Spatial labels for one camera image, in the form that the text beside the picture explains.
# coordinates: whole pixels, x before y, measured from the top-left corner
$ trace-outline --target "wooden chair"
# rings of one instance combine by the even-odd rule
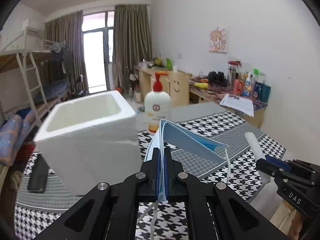
[[[169,72],[171,106],[189,104],[189,79],[182,72]]]

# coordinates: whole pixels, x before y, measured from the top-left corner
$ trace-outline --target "ladder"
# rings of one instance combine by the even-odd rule
[[[44,91],[43,91],[43,87],[42,87],[39,71],[38,71],[36,62],[35,62],[35,60],[33,58],[32,52],[29,52],[29,53],[28,52],[24,52],[21,55],[22,55],[22,62],[21,62],[21,58],[20,58],[20,54],[19,53],[16,54],[16,59],[17,59],[17,62],[18,62],[18,65],[19,65],[19,68],[20,68],[20,71],[21,71],[21,74],[22,74],[24,85],[25,85],[26,90],[27,90],[27,95],[28,95],[30,107],[33,110],[33,112],[35,114],[35,117],[36,117],[36,125],[38,127],[40,127],[42,122],[41,122],[41,117],[39,115],[39,111],[41,111],[44,107],[46,107],[47,111],[49,113],[50,112],[50,107],[49,107],[47,99],[45,98],[45,95],[44,95]],[[30,67],[30,68],[27,68],[27,56],[30,57],[30,60],[31,60],[31,63],[32,63],[32,67]],[[37,82],[38,82],[38,85],[33,87],[33,88],[30,88],[29,82],[28,82],[27,72],[30,71],[30,70],[35,70],[36,77],[37,77]],[[42,99],[43,99],[43,102],[44,102],[44,104],[39,109],[36,109],[36,106],[35,106],[35,103],[33,101],[33,97],[32,97],[32,94],[31,94],[31,92],[36,91],[36,90],[40,90],[41,95],[42,95]]]

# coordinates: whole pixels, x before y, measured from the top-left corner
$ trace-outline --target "anime girl drawing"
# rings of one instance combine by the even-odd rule
[[[225,29],[219,30],[219,28],[217,28],[210,33],[209,38],[210,52],[227,52],[227,31]]]

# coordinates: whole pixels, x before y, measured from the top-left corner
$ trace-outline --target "window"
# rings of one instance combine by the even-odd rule
[[[89,93],[110,89],[109,63],[113,56],[114,11],[84,15],[82,32]]]

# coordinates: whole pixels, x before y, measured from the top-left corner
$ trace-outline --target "white wall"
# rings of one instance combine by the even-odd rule
[[[153,54],[197,74],[227,72],[238,57],[272,87],[263,131],[297,158],[320,164],[320,27],[301,0],[152,0]],[[208,52],[228,29],[228,54]]]
[[[22,30],[22,23],[30,19],[33,24],[43,27],[44,15],[39,12],[19,3],[13,12],[10,14],[2,31],[0,50],[2,50],[9,42],[16,38]],[[8,49],[19,49],[22,46],[23,39],[17,40],[14,47],[10,46]],[[0,74],[0,102],[3,110],[6,111],[28,100],[26,89],[23,83],[22,75],[19,69],[14,69]]]
[[[150,4],[151,0],[99,0],[95,2],[89,2],[79,4],[72,7],[63,8],[57,10],[46,16],[45,22],[49,22],[53,19],[59,18],[63,15],[74,13],[83,10],[84,14],[91,14],[96,12],[110,11],[115,9],[116,4]]]

